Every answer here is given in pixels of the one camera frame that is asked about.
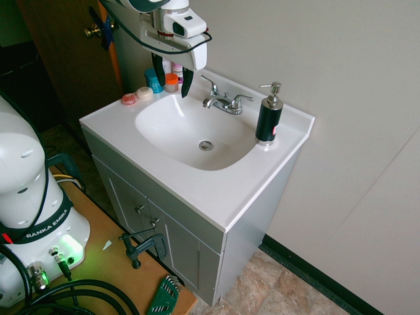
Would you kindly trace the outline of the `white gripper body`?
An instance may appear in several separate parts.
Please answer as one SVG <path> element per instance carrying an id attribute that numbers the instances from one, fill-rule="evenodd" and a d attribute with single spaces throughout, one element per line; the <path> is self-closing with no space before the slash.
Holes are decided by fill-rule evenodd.
<path id="1" fill-rule="evenodd" d="M 160 35 L 152 27 L 149 14 L 140 15 L 140 41 L 146 50 L 191 71 L 198 71 L 206 66 L 207 43 L 203 35 L 189 39 L 179 35 Z"/>

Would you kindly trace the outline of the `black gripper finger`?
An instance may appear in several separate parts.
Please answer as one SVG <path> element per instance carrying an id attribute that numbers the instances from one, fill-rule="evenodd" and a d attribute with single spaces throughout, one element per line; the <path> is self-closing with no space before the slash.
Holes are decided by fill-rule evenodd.
<path id="1" fill-rule="evenodd" d="M 163 57 L 158 54 L 152 53 L 152 63 L 154 66 L 154 71 L 157 76 L 157 80 L 160 85 L 165 85 L 165 71 L 163 69 Z"/>
<path id="2" fill-rule="evenodd" d="M 183 83 L 182 83 L 182 88 L 181 88 L 181 96 L 182 98 L 185 98 L 186 96 L 188 96 L 188 92 L 190 90 L 190 87 L 194 78 L 194 71 L 183 67 L 182 77 L 183 77 Z"/>

